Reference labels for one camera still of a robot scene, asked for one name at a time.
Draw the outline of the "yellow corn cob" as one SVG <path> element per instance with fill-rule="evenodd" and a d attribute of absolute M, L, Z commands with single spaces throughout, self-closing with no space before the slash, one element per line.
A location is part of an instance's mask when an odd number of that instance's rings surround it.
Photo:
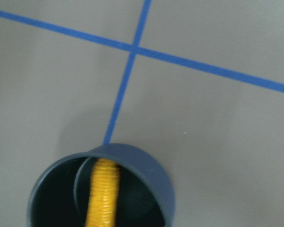
<path fill-rule="evenodd" d="M 99 158 L 90 177 L 86 227 L 115 227 L 120 167 L 114 161 Z"/>

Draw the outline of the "dark blue saucepan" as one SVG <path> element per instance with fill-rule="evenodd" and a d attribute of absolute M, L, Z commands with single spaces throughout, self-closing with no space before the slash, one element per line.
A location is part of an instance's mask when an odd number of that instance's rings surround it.
<path fill-rule="evenodd" d="M 32 189 L 27 226 L 84 226 L 90 173 L 99 158 L 115 161 L 120 166 L 118 227 L 173 225 L 176 198 L 165 169 L 137 147 L 112 143 L 63 157 L 51 164 Z"/>

